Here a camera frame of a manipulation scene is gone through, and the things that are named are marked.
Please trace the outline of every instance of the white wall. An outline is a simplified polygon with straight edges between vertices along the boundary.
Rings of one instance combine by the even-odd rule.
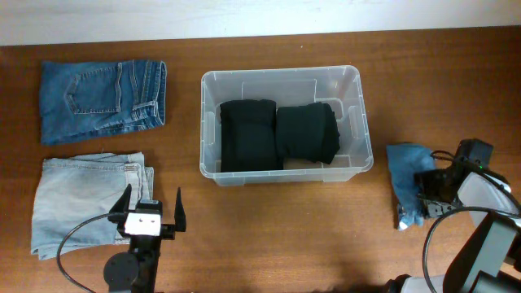
[[[0,0],[0,45],[521,24],[521,0]]]

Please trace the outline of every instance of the jeans back pocket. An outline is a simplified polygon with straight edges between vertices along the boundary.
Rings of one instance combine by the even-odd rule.
[[[65,93],[71,111],[74,114],[119,112],[122,69],[121,63],[114,63],[76,74]]]

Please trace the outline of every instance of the denim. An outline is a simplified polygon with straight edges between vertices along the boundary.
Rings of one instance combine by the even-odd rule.
[[[420,189],[414,183],[414,174],[436,168],[431,150],[411,143],[387,146],[387,160],[392,189],[400,202],[398,230],[405,230],[412,224],[423,225],[425,215],[417,197]]]
[[[42,64],[42,144],[164,125],[166,64],[150,60]]]
[[[126,186],[132,186],[129,208],[152,199],[154,169],[142,153],[79,155],[44,160],[33,208],[31,253],[40,260],[56,257],[58,245],[75,226],[110,211]],[[126,244],[116,224],[100,219],[79,229],[62,253],[85,247]]]

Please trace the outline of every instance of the folded jeans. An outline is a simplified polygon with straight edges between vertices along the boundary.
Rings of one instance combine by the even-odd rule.
[[[166,64],[150,60],[42,64],[42,144],[164,125]]]
[[[34,200],[31,253],[40,260],[55,257],[63,237],[83,221],[109,212],[128,184],[130,208],[140,199],[152,199],[153,177],[154,169],[144,167],[142,153],[45,160]],[[128,242],[116,224],[101,219],[78,230],[62,253]]]

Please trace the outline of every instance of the clear plastic storage bin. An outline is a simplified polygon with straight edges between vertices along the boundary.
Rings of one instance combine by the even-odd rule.
[[[328,103],[340,150],[331,164],[284,161],[284,170],[221,173],[223,102],[270,99],[277,107]],[[207,72],[201,81],[201,173],[219,186],[288,181],[347,181],[373,166],[360,73],[353,66]]]

